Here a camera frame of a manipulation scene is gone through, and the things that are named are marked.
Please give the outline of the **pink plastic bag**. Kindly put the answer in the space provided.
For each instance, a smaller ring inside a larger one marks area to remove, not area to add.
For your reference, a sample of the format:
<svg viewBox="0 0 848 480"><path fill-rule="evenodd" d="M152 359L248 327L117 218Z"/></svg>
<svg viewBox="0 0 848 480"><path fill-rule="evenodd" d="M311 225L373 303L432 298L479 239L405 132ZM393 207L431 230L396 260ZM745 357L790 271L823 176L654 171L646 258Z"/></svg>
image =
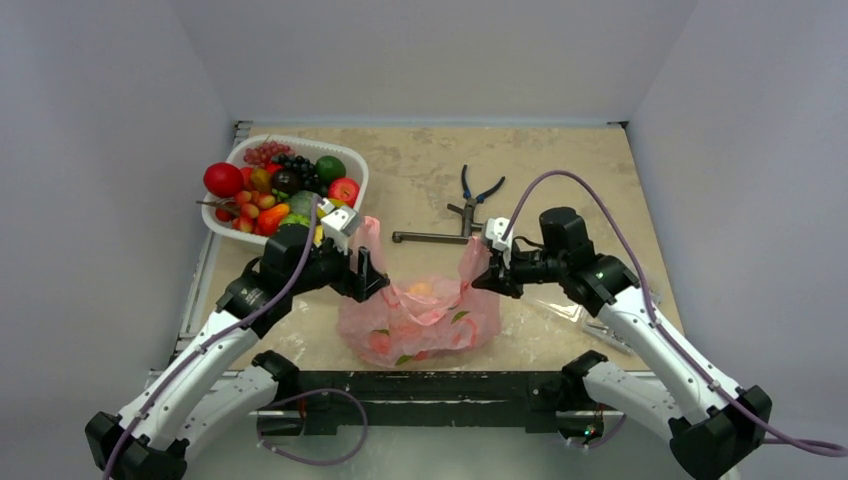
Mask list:
<svg viewBox="0 0 848 480"><path fill-rule="evenodd" d="M478 349L502 330L500 297L472 287L489 259L473 237L456 277L392 281L362 303L344 299L336 331L360 360L387 368Z"/></svg>

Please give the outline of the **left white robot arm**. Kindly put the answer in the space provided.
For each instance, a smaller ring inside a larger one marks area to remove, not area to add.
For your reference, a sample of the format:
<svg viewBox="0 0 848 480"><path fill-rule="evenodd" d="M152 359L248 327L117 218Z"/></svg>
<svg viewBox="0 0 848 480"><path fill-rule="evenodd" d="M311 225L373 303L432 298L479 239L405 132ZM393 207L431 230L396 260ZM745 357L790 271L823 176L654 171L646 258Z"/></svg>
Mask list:
<svg viewBox="0 0 848 480"><path fill-rule="evenodd" d="M104 478L181 479L191 457L239 417L336 394L330 387L303 389L299 368L272 351L213 388L234 360L291 312L296 296L331 287L363 303L388 287L376 248L366 244L379 235L376 219L358 228L327 219L320 225L319 245L314 228L283 226L226 287L201 331L161 376L118 413L92 417L85 436Z"/></svg>

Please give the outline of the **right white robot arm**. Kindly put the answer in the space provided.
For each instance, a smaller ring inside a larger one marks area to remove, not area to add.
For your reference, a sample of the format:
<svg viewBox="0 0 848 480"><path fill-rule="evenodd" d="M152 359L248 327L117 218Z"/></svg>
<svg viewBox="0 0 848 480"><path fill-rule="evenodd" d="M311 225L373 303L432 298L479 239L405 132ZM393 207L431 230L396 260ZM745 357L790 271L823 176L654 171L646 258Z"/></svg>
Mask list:
<svg viewBox="0 0 848 480"><path fill-rule="evenodd" d="M763 444L770 397L757 386L741 387L702 355L621 260L595 251L574 209L549 209L539 225L541 247L522 251L507 218L488 219L482 242L490 260L474 287L519 298L526 284L558 284L622 337L659 382L647 383L590 351L564 367L564 399L576 407L591 401L611 406L667 441L692 478L724 478Z"/></svg>

